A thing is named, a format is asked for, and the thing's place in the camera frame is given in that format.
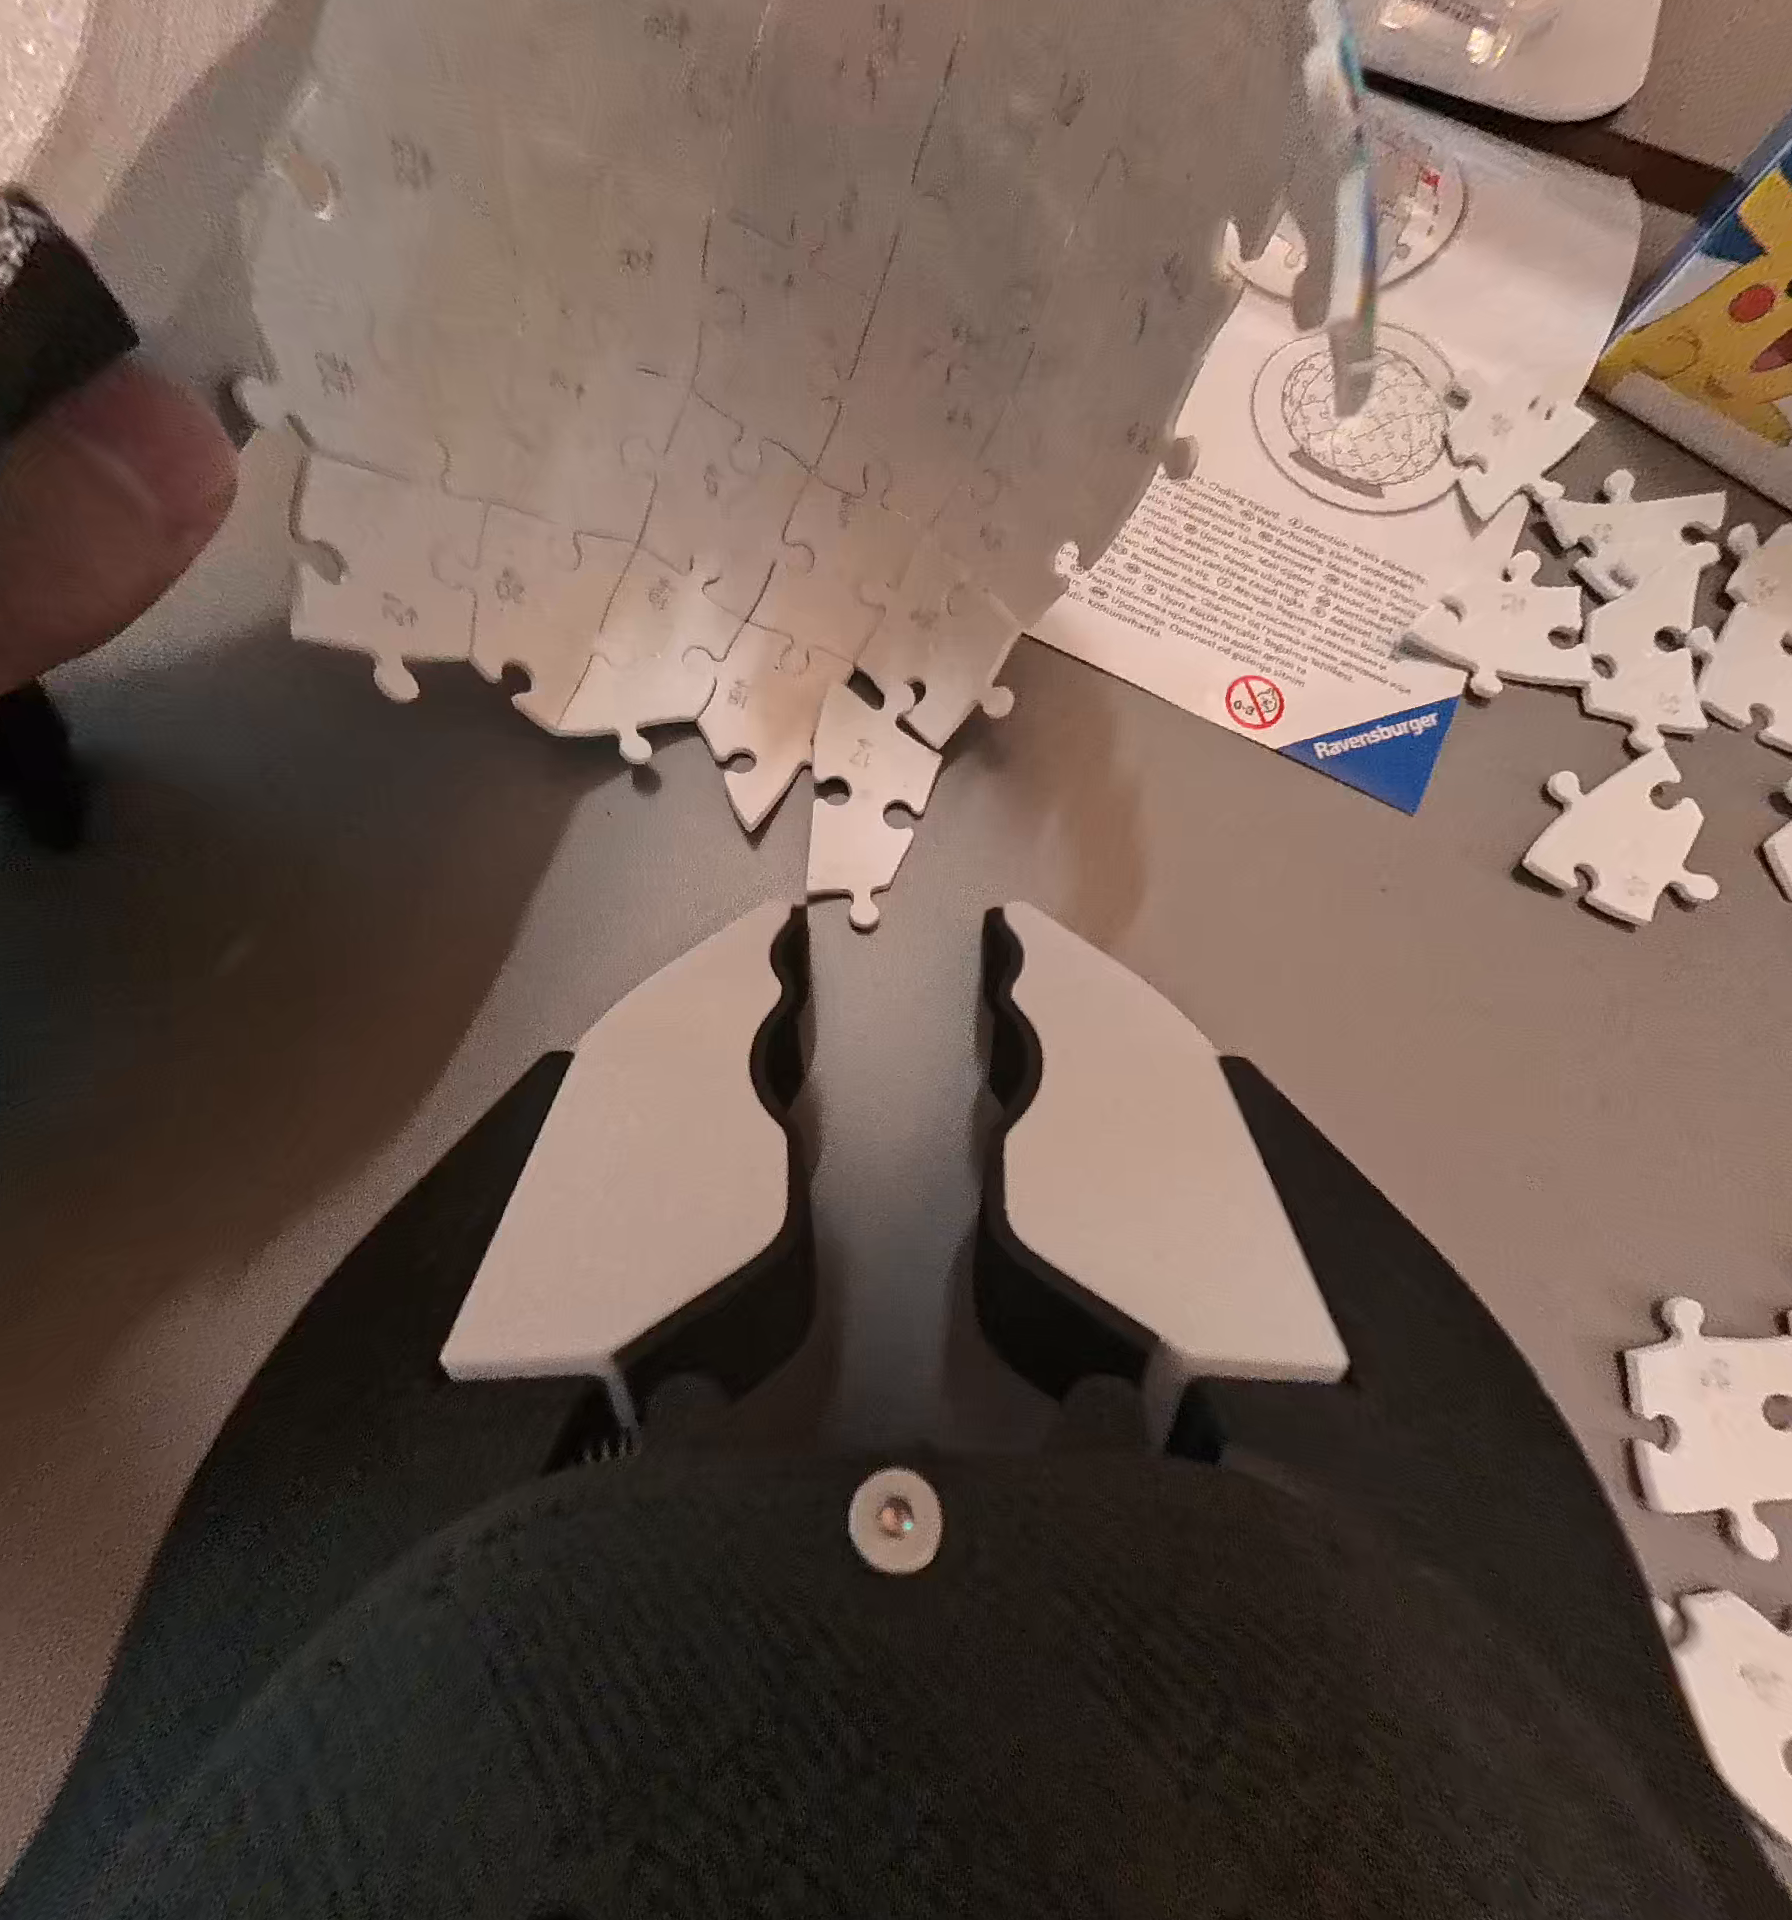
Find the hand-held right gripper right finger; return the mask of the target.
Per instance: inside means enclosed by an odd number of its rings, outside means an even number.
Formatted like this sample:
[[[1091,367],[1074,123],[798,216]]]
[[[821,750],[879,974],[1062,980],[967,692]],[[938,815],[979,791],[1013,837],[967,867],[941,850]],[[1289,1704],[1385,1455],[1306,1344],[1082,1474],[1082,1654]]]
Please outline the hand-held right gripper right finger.
[[[1341,1389],[1345,1339],[1206,1028],[1032,902],[982,912],[979,988],[992,1350],[1056,1406],[1132,1389],[1153,1446],[1198,1383]]]

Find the partly built puzzle ball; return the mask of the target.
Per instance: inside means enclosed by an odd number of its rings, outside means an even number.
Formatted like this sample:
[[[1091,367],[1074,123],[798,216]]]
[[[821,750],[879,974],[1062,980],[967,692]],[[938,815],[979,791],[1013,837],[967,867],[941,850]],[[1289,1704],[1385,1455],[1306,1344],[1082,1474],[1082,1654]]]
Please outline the partly built puzzle ball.
[[[1362,358],[1345,3],[318,3],[235,385],[289,634],[625,761],[865,678],[930,782],[1280,222]]]

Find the blue puzzle box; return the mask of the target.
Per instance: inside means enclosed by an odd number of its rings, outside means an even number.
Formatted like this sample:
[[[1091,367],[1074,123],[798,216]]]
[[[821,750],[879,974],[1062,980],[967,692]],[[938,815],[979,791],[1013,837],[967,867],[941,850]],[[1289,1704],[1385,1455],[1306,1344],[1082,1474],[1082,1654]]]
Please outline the blue puzzle box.
[[[1629,303],[1589,390],[1792,511],[1792,110]]]

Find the pile of white puzzle pieces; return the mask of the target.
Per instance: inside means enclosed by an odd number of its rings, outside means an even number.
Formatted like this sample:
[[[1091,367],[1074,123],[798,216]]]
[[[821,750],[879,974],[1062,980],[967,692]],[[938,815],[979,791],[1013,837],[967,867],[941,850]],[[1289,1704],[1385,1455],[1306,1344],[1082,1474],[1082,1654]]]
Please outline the pile of white puzzle pieces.
[[[1541,385],[1444,385],[1438,439],[1477,546],[1391,654],[1453,665],[1472,703],[1567,692],[1622,734],[1597,782],[1548,778],[1550,825],[1514,871],[1610,926],[1650,926],[1665,895],[1717,902],[1717,877],[1692,871],[1701,806],[1680,791],[1675,735],[1721,719],[1792,755],[1792,528],[1726,528],[1721,489],[1638,497],[1629,468],[1567,497],[1550,468],[1589,425]],[[1792,778],[1779,806],[1765,871],[1792,902]]]

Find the paper puzzle leaflet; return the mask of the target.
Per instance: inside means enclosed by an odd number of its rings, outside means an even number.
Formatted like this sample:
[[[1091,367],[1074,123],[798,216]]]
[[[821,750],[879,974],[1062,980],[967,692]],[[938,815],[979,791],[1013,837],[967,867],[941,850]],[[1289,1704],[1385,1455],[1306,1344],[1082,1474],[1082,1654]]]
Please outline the paper puzzle leaflet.
[[[1638,253],[1638,192],[1425,105],[1371,97],[1378,372],[1333,409],[1323,325],[1296,322],[1296,216],[1256,257],[1125,534],[1032,637],[1413,815],[1465,665],[1404,649],[1465,576],[1492,584],[1533,489],[1453,463],[1465,372],[1574,401]]]

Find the person's left hand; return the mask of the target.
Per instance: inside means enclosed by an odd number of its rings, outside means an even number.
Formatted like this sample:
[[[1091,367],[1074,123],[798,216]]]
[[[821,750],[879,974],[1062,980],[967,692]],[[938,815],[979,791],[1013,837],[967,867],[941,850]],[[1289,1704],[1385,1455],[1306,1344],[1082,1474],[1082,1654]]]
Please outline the person's left hand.
[[[0,457],[0,695],[134,626],[235,484],[208,399],[143,358],[32,413]]]

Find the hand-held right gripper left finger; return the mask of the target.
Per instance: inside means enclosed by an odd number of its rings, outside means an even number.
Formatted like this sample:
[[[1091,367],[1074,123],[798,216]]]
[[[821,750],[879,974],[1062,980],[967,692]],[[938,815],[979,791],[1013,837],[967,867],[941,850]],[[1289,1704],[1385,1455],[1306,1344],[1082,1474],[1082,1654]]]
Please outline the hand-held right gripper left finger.
[[[816,1327],[810,905],[764,902],[625,988],[560,1087],[441,1344],[447,1383],[752,1399]]]

